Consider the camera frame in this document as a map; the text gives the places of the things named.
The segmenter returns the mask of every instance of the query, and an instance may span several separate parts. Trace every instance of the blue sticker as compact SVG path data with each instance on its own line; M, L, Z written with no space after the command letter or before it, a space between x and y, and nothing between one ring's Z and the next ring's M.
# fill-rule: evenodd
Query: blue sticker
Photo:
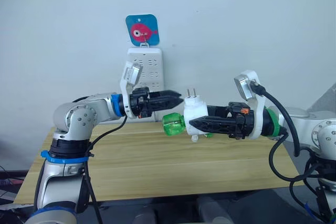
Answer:
M155 46L160 42L158 22L154 15L129 15L126 17L126 25L133 45L140 46L140 43L147 42Z

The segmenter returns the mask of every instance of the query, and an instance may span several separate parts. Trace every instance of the table surface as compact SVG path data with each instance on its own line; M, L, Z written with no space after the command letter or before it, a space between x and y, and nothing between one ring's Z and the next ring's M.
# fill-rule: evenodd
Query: table surface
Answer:
M98 125L91 140L116 126ZM49 149L53 131L41 150ZM166 136L161 123L131 123L95 145L89 170L98 201L287 187L268 165L274 143L265 137L235 140L220 134L193 143L186 133ZM43 160L35 158L14 203L33 203ZM298 175L283 146L275 164L286 176Z

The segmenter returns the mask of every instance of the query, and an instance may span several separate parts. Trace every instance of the electrical outlet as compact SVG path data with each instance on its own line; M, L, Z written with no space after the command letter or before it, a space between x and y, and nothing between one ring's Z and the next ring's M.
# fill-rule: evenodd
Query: electrical outlet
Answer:
M127 55L129 61L142 65L139 82L134 88L148 87L152 92L164 90L163 61L160 48L130 48Z

